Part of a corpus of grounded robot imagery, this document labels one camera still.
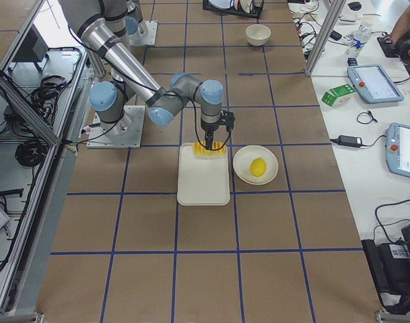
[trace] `blue joint cap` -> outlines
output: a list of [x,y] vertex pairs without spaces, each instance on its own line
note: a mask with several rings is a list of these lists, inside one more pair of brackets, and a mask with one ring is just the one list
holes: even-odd
[[103,112],[112,108],[116,101],[116,87],[111,82],[97,83],[90,90],[90,102],[94,109]]
[[223,85],[214,79],[204,81],[201,87],[202,98],[210,104],[223,102]]
[[167,126],[174,119],[174,115],[163,108],[150,108],[148,116],[153,123],[160,127]]
[[174,87],[175,83],[184,75],[188,75],[188,73],[178,72],[173,75],[172,80],[170,81],[170,87]]
[[129,15],[125,17],[125,25],[127,26],[128,35],[133,35],[136,33],[137,29],[139,29],[139,23],[137,20]]

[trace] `blue and white device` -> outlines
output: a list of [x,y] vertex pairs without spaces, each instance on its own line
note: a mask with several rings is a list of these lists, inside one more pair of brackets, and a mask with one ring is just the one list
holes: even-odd
[[392,173],[410,177],[410,126],[399,123],[389,126],[386,162]]
[[381,65],[348,66],[348,77],[367,103],[398,102],[404,100]]

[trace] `green and white carton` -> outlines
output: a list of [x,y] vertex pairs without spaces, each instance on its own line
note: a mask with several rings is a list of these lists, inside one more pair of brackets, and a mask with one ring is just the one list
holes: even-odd
[[336,106],[348,101],[354,93],[355,90],[349,84],[344,84],[324,93],[321,100],[328,106]]

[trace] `water bottle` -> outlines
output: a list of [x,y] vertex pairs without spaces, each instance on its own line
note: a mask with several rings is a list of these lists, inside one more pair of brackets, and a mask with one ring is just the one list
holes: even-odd
[[363,49],[369,38],[372,35],[372,20],[364,18],[360,23],[359,29],[357,29],[349,41],[345,55],[348,59],[359,56],[360,51]]

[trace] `yellow lemon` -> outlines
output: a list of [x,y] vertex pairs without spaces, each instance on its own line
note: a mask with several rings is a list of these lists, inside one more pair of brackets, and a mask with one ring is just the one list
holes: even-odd
[[250,165],[250,173],[253,176],[260,177],[266,172],[266,162],[263,158],[256,158]]

